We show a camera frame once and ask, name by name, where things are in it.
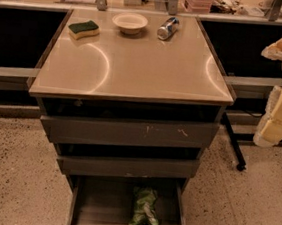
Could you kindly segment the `green rice chip bag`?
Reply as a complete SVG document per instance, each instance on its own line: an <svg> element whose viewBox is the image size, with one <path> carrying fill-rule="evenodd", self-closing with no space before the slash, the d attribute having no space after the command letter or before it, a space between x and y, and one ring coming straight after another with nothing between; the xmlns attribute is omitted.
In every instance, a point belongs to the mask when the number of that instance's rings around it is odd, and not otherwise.
<svg viewBox="0 0 282 225"><path fill-rule="evenodd" d="M155 212L158 193L151 187L134 187L132 218L128 225L159 225Z"/></svg>

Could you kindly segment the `middle grey drawer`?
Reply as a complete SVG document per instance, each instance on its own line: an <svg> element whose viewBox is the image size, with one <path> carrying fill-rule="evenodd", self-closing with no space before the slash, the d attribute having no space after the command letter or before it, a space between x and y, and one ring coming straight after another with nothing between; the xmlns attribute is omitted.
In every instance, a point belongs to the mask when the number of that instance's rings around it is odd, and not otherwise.
<svg viewBox="0 0 282 225"><path fill-rule="evenodd" d="M62 174L109 177L194 177L200 162L196 159L148 159L120 157L58 157Z"/></svg>

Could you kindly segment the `grey drawer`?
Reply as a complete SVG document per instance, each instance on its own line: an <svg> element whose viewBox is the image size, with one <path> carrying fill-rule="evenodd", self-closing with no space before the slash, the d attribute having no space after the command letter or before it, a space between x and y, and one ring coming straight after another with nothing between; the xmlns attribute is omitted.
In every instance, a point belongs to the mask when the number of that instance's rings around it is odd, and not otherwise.
<svg viewBox="0 0 282 225"><path fill-rule="evenodd" d="M159 225L186 225L182 192L175 179L79 177L73 190L67 225L128 225L133 213L135 187L156 189Z"/></svg>
<svg viewBox="0 0 282 225"><path fill-rule="evenodd" d="M41 123L50 142L63 144L208 147L217 123L160 120L93 119L45 116Z"/></svg>
<svg viewBox="0 0 282 225"><path fill-rule="evenodd" d="M200 162L196 159L148 159L120 157L58 157L62 174L109 177L194 177Z"/></svg>

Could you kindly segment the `grey drawer cabinet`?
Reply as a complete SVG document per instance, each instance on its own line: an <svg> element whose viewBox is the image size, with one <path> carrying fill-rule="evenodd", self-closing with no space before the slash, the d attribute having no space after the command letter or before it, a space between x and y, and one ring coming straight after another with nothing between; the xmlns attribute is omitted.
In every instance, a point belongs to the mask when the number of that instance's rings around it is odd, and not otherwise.
<svg viewBox="0 0 282 225"><path fill-rule="evenodd" d="M58 37L30 87L41 117L217 123L233 101L194 17L182 17L167 41L157 37L161 15L148 16L138 34L126 35L110 12L75 9L71 22L93 20L97 36ZM62 157L198 160L204 148L53 143Z"/></svg>

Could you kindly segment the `bottom grey drawer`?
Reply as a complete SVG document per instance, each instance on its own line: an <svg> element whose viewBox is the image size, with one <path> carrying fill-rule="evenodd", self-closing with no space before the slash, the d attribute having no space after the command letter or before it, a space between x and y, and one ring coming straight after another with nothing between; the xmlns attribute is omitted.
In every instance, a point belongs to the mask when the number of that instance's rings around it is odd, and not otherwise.
<svg viewBox="0 0 282 225"><path fill-rule="evenodd" d="M73 190L67 225L128 225L133 213L135 187L156 189L159 225L186 225L182 192L175 179L79 177Z"/></svg>

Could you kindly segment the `top grey drawer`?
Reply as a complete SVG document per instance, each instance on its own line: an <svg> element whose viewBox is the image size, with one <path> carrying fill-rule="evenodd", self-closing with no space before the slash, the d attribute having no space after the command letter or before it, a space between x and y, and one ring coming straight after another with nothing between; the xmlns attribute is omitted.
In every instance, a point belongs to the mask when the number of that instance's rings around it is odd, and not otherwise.
<svg viewBox="0 0 282 225"><path fill-rule="evenodd" d="M160 120L93 119L45 116L41 123L50 142L63 144L208 147L217 123Z"/></svg>

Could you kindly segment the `pink stacked containers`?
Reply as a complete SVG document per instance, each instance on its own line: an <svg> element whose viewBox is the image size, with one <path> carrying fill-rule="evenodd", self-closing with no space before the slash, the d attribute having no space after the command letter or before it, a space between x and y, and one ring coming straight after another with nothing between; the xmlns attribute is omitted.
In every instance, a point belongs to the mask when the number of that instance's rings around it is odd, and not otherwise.
<svg viewBox="0 0 282 225"><path fill-rule="evenodd" d="M213 0L183 0L183 7L187 12L208 14Z"/></svg>

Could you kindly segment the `silver drink can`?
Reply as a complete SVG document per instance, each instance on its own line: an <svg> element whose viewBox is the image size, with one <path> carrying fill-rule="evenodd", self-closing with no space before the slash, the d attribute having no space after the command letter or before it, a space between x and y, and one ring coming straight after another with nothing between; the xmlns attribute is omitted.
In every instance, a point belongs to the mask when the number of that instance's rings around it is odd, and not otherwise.
<svg viewBox="0 0 282 225"><path fill-rule="evenodd" d="M160 40L168 40L171 35L173 35L178 30L179 24L180 21L178 18L175 18L175 16L170 17L159 27L157 37Z"/></svg>

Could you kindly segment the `white paper bowl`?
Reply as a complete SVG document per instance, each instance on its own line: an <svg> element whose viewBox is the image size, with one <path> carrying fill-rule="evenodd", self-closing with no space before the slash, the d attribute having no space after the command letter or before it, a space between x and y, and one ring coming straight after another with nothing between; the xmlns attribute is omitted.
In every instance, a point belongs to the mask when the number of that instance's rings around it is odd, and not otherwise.
<svg viewBox="0 0 282 225"><path fill-rule="evenodd" d="M145 16L137 13L120 13L113 17L112 22L126 35L138 34L147 26L148 20Z"/></svg>

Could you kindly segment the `green yellow sponge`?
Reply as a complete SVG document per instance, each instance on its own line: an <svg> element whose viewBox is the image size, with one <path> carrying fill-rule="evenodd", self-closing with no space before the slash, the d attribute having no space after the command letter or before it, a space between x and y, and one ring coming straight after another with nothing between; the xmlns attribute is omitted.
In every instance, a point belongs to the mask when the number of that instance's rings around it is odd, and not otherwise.
<svg viewBox="0 0 282 225"><path fill-rule="evenodd" d="M99 26L93 21L77 22L69 25L69 34L74 39L81 39L84 37L92 37L99 34Z"/></svg>

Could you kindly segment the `black table leg frame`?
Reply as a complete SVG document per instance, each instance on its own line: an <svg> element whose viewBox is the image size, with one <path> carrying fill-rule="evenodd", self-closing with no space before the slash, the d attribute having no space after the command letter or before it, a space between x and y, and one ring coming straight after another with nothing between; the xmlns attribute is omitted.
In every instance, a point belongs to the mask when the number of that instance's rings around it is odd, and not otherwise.
<svg viewBox="0 0 282 225"><path fill-rule="evenodd" d="M233 129L232 124L230 123L230 119L228 114L225 112L222 114L221 123L226 127L226 132L230 138L231 146L233 147L233 152L235 157L237 158L237 170L244 171L246 169L246 160L244 158L243 153L241 152L241 148L239 143L242 141L245 142L252 142L253 141L253 134L252 133L236 133Z"/></svg>

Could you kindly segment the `metal shelf post right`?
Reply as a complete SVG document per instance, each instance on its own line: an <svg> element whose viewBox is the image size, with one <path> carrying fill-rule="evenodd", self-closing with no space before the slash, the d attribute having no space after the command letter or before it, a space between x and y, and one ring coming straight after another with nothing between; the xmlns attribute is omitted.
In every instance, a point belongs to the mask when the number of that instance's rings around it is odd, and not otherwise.
<svg viewBox="0 0 282 225"><path fill-rule="evenodd" d="M271 4L271 8L269 9L267 13L267 19L270 22L274 22L278 19L279 13L282 7L282 0L273 0Z"/></svg>

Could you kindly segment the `metal shelf post middle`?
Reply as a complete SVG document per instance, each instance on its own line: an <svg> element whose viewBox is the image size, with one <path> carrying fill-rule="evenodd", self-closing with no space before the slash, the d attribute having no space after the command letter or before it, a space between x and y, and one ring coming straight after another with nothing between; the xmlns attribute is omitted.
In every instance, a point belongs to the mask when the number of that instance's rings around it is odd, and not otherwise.
<svg viewBox="0 0 282 225"><path fill-rule="evenodd" d="M178 0L169 0L169 3L167 4L169 15L175 15L177 13L177 5Z"/></svg>

